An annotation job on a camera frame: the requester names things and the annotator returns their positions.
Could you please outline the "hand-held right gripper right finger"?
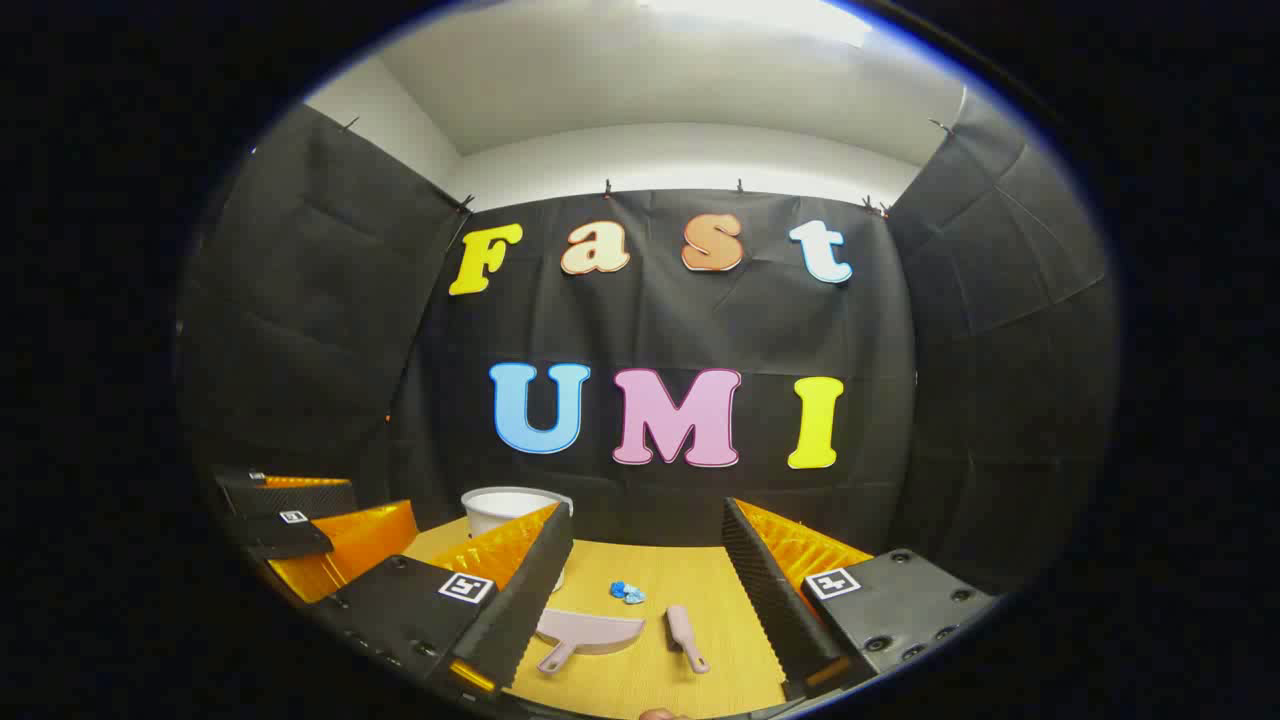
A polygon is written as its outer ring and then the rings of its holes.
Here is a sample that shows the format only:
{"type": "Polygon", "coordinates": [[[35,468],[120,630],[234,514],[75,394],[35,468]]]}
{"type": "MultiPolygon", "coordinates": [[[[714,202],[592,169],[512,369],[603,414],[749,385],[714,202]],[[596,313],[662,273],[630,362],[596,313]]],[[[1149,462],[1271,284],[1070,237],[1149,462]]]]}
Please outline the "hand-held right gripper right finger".
{"type": "Polygon", "coordinates": [[[721,542],[788,698],[906,667],[998,605],[914,550],[869,555],[740,498],[722,505],[721,542]]]}

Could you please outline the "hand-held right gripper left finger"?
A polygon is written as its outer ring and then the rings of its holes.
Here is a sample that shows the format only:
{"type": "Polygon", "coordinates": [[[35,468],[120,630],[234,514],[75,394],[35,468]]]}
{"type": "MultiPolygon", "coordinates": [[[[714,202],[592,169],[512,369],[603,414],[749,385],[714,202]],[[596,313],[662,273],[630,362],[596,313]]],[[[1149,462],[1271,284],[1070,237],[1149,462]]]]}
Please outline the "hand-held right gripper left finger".
{"type": "Polygon", "coordinates": [[[492,701],[516,671],[573,547],[572,514],[553,503],[480,536],[515,570],[444,568],[392,555],[317,605],[317,621],[356,653],[425,691],[492,701]]]}

